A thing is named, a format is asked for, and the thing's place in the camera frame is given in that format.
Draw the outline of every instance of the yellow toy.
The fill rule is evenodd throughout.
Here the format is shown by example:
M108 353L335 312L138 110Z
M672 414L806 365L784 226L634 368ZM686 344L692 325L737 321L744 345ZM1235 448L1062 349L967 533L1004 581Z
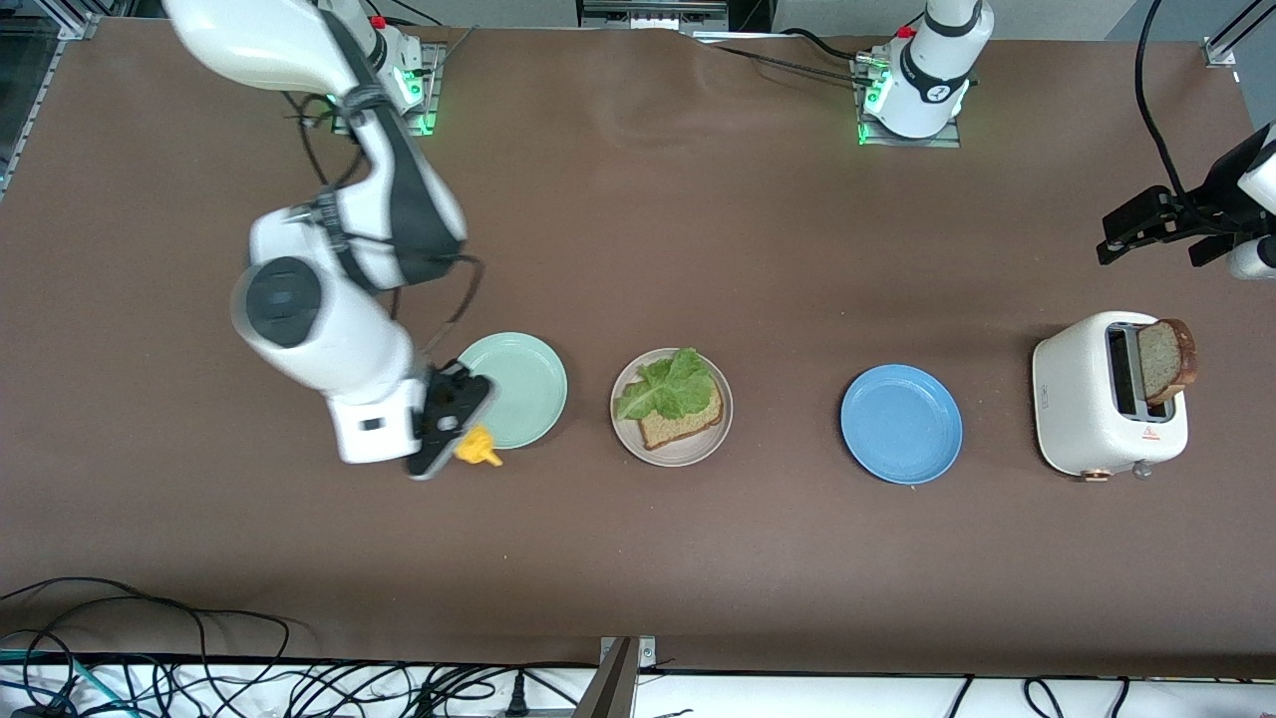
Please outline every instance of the yellow toy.
M486 462L493 467L500 467L504 462L500 460L500 457L496 457L496 453L493 450L494 445L491 432L487 431L487 427L478 425L470 430L466 439L461 440L453 454L456 454L457 459L468 464L482 464Z

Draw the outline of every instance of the white toaster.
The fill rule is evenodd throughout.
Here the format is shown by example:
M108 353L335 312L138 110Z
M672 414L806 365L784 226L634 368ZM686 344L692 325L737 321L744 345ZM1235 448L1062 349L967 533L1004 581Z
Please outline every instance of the white toaster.
M1102 311L1042 341L1032 352L1032 407L1041 455L1064 474L1106 481L1152 464L1188 445L1180 393L1161 407L1143 394L1137 332L1155 316Z

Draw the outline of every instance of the toast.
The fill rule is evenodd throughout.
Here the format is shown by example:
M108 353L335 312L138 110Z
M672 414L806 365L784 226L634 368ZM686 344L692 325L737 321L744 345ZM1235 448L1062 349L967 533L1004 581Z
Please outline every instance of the toast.
M656 451L678 440L693 437L716 427L721 421L722 392L717 383L713 383L713 397L709 398L709 406L703 412L688 414L681 420L666 420L660 413L652 412L638 422L638 429L642 431L642 443L647 451Z
M1143 395L1160 407L1196 381L1196 339L1179 319L1161 319L1138 329Z

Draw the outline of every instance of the plate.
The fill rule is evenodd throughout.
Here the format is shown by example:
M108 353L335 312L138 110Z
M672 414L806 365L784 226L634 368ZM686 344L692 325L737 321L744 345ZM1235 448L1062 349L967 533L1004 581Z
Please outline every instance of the plate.
M709 367L709 376L713 377L713 381L718 385L718 392L722 393L722 421L717 426L709 427L695 436L670 443L656 451L647 451L642 441L642 430L638 429L638 422L633 420L616 420L616 400L620 399L627 386L639 381L638 367L646 367L661 361L661 358L667 358L676 351L678 348L653 348L634 358L625 367L625 371L620 372L620 376L616 377L616 384L611 388L611 402L607 404L611 429L615 430L620 444L625 445L625 449L638 459L656 467L689 467L697 462L702 462L722 445L726 432L731 429L731 385L726 384L726 377L722 376L717 366L709 362L708 357L703 353L701 357L704 358L704 363Z
M842 399L842 439L870 474L897 485L939 478L961 453L961 413L944 385L905 365L874 367Z
M459 361L496 385L496 402L484 414L496 449L519 449L545 436L567 407L567 370L550 344L535 335L485 335Z

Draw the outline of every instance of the metal frame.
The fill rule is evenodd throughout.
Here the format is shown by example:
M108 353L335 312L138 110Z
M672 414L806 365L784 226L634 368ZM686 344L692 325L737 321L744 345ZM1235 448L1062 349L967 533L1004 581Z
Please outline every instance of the metal frame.
M1205 38L1206 61L1211 68L1229 68L1236 64L1233 50L1258 26L1276 11L1276 0L1252 0L1236 13L1219 32Z
M115 0L36 0L40 9L61 28L57 40L93 37L102 15L111 14Z
M0 180L0 199L4 199L4 194L9 189L13 172L18 168L18 158L22 156L23 147L27 145L27 138L31 136L32 128L36 126L36 115L40 114L40 107L45 103L45 94L48 92L48 85L54 82L54 70L57 69L57 62L61 61L63 52L66 51L66 42L63 40L57 43L57 50L54 51L54 57L48 61L48 70L45 71L45 78L40 80L40 92L36 93L36 99L31 103L31 111L27 112L27 121L23 122L22 131L18 133L18 140L13 143L13 156L9 157L9 163L4 168L4 179Z
M726 31L727 14L726 0L583 0L581 27Z
M643 659L642 640L635 636L604 643L602 664L584 689L572 718L632 718L634 691L638 689L638 663ZM655 659L655 639L651 659Z

